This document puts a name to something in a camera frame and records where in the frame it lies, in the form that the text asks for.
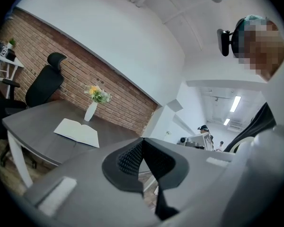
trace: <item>chair base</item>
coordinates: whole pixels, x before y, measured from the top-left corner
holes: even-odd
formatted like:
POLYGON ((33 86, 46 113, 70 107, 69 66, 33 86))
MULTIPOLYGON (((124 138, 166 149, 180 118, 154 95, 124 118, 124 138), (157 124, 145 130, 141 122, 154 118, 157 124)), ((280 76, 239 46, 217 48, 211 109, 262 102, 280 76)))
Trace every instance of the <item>chair base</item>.
MULTIPOLYGON (((33 157, 29 154, 29 152, 27 152, 25 149, 22 149, 23 153, 31 160, 32 162, 32 168, 36 169, 37 168, 37 162, 33 159, 33 157)), ((0 165, 2 167, 5 167, 5 163, 7 160, 6 154, 10 151, 10 147, 9 144, 6 145, 6 147, 4 148, 3 152, 0 155, 0 165)))

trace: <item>open book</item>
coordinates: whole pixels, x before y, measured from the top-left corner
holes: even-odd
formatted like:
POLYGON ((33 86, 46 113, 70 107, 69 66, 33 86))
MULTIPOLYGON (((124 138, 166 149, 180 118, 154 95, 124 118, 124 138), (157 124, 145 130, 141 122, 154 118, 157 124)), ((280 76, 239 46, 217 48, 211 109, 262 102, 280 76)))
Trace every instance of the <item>open book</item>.
POLYGON ((70 138, 76 142, 84 143, 99 148, 98 133, 88 125, 63 119, 54 133, 70 138))

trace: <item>ceiling light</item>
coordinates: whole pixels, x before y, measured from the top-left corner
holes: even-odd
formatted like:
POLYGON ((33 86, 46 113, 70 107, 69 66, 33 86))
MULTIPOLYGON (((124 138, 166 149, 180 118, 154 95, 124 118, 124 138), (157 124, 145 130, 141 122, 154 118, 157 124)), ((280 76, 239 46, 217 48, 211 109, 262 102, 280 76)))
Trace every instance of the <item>ceiling light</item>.
POLYGON ((230 119, 226 119, 224 122, 224 125, 227 125, 229 123, 230 119))
POLYGON ((238 104, 241 100, 240 96, 236 96, 235 100, 233 101, 232 107, 231 107, 231 112, 234 112, 236 110, 236 108, 238 107, 238 104))

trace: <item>chair headrest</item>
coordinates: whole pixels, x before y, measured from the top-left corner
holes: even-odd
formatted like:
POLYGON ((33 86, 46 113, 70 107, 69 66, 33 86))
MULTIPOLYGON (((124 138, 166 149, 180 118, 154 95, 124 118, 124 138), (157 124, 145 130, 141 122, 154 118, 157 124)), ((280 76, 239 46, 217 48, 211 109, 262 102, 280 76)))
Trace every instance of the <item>chair headrest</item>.
POLYGON ((60 72, 60 63, 64 59, 66 59, 65 55, 54 52, 47 57, 47 62, 56 72, 60 72))

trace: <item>wooden floor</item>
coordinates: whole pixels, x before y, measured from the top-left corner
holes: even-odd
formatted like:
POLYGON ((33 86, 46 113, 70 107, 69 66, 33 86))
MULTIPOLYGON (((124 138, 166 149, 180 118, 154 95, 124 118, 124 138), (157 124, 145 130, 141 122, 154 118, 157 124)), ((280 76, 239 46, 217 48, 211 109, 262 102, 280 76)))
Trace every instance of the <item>wooden floor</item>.
MULTIPOLYGON (((0 154, 4 150, 7 142, 7 140, 0 140, 0 154)), ((35 182, 37 179, 41 178, 46 173, 54 169, 55 166, 43 161, 33 154, 31 155, 37 162, 37 169, 33 169, 31 167, 31 161, 26 156, 24 156, 24 158, 28 172, 33 182, 35 182)), ((141 174, 139 175, 139 181, 145 183, 151 176, 151 173, 141 174)), ((6 161, 5 167, 2 167, 0 165, 0 179, 8 189, 20 196, 23 195, 26 190, 25 185, 22 182, 22 179, 17 171, 17 168, 13 163, 13 158, 10 152, 8 153, 8 160, 6 161)), ((153 192, 155 191, 157 186, 158 183, 155 181, 152 186, 144 193, 144 201, 152 210, 154 210, 156 206, 157 196, 153 192)))

